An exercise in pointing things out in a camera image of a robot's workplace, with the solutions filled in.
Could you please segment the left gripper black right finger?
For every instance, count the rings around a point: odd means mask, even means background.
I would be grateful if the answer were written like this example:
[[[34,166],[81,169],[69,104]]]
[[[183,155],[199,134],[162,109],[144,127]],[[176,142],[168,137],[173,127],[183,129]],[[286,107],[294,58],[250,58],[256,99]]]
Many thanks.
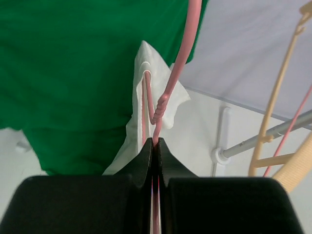
[[[157,147],[164,234],[301,234],[286,191],[262,177],[198,177]]]

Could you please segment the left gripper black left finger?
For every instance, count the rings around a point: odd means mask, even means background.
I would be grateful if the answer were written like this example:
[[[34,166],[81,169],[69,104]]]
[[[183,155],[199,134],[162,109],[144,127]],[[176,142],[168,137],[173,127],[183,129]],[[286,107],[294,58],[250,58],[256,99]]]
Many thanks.
[[[33,176],[16,189],[3,234],[147,234],[153,143],[114,175]]]

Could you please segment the pink wire hanger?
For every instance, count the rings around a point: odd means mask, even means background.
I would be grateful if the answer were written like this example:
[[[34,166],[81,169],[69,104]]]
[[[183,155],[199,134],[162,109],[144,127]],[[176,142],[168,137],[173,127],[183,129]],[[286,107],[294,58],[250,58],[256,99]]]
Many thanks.
[[[170,74],[168,83],[163,94],[160,96],[156,109],[153,106],[153,97],[151,90],[151,75],[149,72],[144,73],[145,85],[146,85],[146,95],[142,95],[143,100],[147,101],[149,120],[152,125],[155,126],[153,133],[153,146],[156,147],[159,141],[159,134],[162,127],[162,117],[167,108],[169,98],[174,90],[174,87],[178,81],[178,78],[186,64],[186,61],[192,50],[201,12],[201,0],[190,0],[188,3],[187,18],[185,23],[185,29],[183,34],[182,43],[178,52],[178,55],[173,66],[173,70]]]
[[[277,147],[277,149],[276,149],[276,151],[275,151],[273,157],[271,157],[271,158],[269,158],[269,159],[273,159],[273,158],[276,158],[276,157],[277,157],[277,155],[278,155],[278,153],[280,152],[282,146],[284,145],[284,143],[285,143],[285,141],[286,141],[286,139],[287,139],[289,133],[290,133],[291,130],[293,129],[294,124],[296,123],[297,118],[298,118],[300,112],[302,111],[302,109],[303,109],[305,103],[307,102],[307,100],[308,100],[309,95],[311,94],[311,92],[312,92],[312,86],[310,85],[310,87],[309,87],[309,89],[308,89],[306,95],[304,96],[302,102],[300,103],[300,105],[299,105],[299,107],[298,107],[298,109],[297,109],[297,111],[296,111],[296,113],[295,113],[295,115],[294,115],[294,117],[293,117],[293,119],[292,119],[292,121],[291,121],[291,123],[290,123],[290,125],[289,125],[289,127],[288,127],[288,129],[287,129],[287,131],[286,131],[286,133],[283,135],[283,138],[282,138],[282,140],[280,141],[280,143],[279,143],[279,145],[278,145],[278,147]]]

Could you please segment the beige wooden hanger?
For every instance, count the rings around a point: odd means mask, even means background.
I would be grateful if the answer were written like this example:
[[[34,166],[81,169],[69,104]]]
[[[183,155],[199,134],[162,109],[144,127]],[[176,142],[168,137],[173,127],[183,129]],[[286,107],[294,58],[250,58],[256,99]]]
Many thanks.
[[[255,176],[257,168],[265,167],[266,171],[263,176],[266,177],[272,166],[281,165],[282,167],[272,176],[272,178],[278,181],[288,193],[290,193],[312,169],[312,135],[309,134],[305,141],[293,154],[278,154],[277,157],[273,159],[260,159],[259,157],[262,145],[273,141],[273,136],[267,134],[269,118],[273,113],[273,108],[275,106],[297,38],[305,31],[304,24],[312,18],[312,2],[309,1],[305,5],[301,6],[299,12],[302,17],[295,28],[291,42],[279,70],[278,77],[267,105],[265,116],[263,117],[248,172],[248,176]]]

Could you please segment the beige t shirt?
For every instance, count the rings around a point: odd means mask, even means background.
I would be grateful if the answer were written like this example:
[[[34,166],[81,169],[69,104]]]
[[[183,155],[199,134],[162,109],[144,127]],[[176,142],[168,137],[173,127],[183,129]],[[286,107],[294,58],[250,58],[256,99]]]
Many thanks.
[[[142,103],[146,97],[144,73],[151,76],[150,86],[153,105],[163,94],[171,74],[170,68],[164,59],[146,41],[142,41],[135,57],[134,80],[132,91],[133,114],[126,124],[126,138],[113,162],[104,171],[104,175],[114,175],[135,158],[143,147],[143,140],[153,136],[155,126],[150,123],[149,115],[145,114],[145,126],[142,126],[142,108],[148,109],[147,102]]]

